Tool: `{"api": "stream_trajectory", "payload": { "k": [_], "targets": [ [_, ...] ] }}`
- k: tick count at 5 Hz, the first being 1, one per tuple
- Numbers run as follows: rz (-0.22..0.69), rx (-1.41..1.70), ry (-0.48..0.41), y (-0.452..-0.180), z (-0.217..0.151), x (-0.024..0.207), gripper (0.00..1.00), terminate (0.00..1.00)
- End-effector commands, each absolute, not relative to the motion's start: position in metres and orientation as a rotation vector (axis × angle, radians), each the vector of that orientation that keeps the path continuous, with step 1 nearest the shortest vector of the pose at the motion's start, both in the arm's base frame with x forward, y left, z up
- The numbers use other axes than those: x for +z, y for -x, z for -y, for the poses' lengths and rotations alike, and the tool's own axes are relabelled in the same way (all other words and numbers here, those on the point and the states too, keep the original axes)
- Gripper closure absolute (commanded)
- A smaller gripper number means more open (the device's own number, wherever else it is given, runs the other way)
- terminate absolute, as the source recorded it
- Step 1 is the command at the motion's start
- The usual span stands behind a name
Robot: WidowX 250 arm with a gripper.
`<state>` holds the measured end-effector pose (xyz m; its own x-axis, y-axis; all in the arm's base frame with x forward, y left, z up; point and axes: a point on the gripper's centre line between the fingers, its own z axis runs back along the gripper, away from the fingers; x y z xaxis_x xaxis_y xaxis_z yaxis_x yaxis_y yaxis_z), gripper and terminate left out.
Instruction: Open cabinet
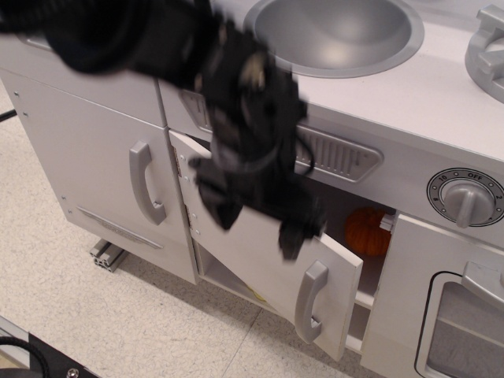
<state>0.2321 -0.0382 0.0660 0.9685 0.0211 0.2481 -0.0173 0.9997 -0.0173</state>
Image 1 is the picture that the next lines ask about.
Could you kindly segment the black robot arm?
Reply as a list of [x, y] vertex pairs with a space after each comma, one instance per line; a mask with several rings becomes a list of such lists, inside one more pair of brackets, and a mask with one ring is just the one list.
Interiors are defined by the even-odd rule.
[[277, 219], [280, 249], [292, 261], [323, 232], [324, 210], [295, 172], [307, 115], [297, 82], [207, 1], [4, 1], [1, 31], [43, 35], [77, 72], [127, 69], [201, 95], [211, 155], [190, 166], [215, 222], [231, 228], [243, 207]]

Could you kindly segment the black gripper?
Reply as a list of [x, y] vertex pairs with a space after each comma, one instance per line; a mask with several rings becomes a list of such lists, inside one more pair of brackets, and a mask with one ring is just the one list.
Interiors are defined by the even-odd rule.
[[279, 247], [285, 261], [295, 261], [305, 240], [323, 232], [326, 212], [321, 200], [293, 172], [231, 173], [203, 157], [191, 158], [189, 166], [195, 172], [203, 205], [225, 231], [231, 229], [244, 206], [283, 222]]

